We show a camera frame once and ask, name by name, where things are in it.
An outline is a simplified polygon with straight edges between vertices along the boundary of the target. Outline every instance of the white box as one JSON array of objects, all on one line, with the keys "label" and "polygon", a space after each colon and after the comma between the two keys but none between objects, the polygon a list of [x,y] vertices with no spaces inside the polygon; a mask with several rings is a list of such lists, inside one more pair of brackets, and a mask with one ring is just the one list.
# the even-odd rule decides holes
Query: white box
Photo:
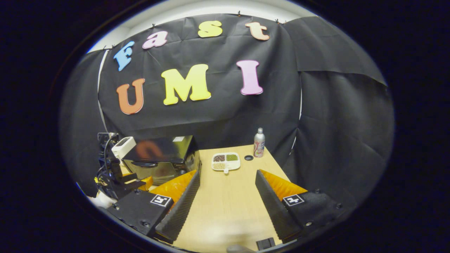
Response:
[{"label": "white box", "polygon": [[117,144],[112,147],[111,151],[114,154],[116,158],[120,160],[120,165],[123,165],[122,158],[132,149],[136,146],[135,139],[132,136],[125,137]]}]

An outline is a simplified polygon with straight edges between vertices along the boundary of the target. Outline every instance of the white tray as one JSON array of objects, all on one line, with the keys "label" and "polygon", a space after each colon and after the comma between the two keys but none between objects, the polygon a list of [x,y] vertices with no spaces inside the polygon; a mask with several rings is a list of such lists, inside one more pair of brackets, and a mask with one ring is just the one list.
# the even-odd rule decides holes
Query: white tray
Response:
[{"label": "white tray", "polygon": [[[228,154],[236,155],[238,157],[238,160],[237,161],[227,161],[226,160],[226,155],[228,155]],[[218,155],[224,155],[225,156],[225,161],[223,161],[223,162],[215,162],[214,161],[214,157],[216,157]],[[223,169],[215,169],[214,168],[214,164],[219,164],[219,163],[223,163],[225,165],[225,167]],[[213,170],[215,170],[215,171],[223,171],[225,173],[225,175],[228,175],[228,171],[237,170],[237,169],[239,169],[239,167],[241,167],[241,160],[239,158],[238,153],[235,153],[235,152],[216,153],[211,158],[211,168]]]}]

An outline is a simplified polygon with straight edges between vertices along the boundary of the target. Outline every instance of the blue letter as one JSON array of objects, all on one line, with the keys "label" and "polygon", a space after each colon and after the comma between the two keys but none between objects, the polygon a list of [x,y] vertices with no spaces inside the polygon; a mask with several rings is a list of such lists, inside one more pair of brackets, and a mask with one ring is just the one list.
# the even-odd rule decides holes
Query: blue letter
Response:
[{"label": "blue letter", "polygon": [[130,47],[134,44],[134,41],[128,42],[128,44],[122,47],[122,49],[120,49],[120,51],[114,56],[114,59],[116,59],[117,63],[119,63],[119,71],[123,70],[123,68],[130,63],[131,57],[128,58],[127,56],[130,56],[133,53],[133,50],[131,50]]}]

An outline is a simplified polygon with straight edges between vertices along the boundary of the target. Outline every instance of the white wall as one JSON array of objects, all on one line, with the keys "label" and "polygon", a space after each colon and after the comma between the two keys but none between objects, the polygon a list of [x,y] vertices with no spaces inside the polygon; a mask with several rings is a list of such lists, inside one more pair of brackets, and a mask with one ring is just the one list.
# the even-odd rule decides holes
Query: white wall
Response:
[{"label": "white wall", "polygon": [[118,26],[114,30],[111,30],[107,35],[103,36],[90,50],[101,50],[105,46],[106,48],[111,48],[112,45],[117,45],[124,39],[128,38],[128,33],[130,32],[130,28],[124,26]]},{"label": "white wall", "polygon": [[296,18],[316,16],[305,8],[286,0],[167,0],[148,8],[134,17],[128,19],[109,34],[99,40],[90,50],[111,48],[124,39],[139,33],[152,24],[162,24],[184,17],[230,13],[278,19],[279,22],[290,21]]}]

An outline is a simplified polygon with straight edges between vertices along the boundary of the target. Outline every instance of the purple letter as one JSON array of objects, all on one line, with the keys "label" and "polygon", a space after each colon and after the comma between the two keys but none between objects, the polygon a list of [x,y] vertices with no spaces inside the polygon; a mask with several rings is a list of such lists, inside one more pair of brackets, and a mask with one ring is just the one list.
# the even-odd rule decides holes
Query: purple letter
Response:
[{"label": "purple letter", "polygon": [[242,95],[257,95],[263,92],[258,84],[258,76],[256,75],[256,66],[259,62],[252,60],[244,60],[236,62],[242,70],[242,79],[244,87],[241,89]]}]

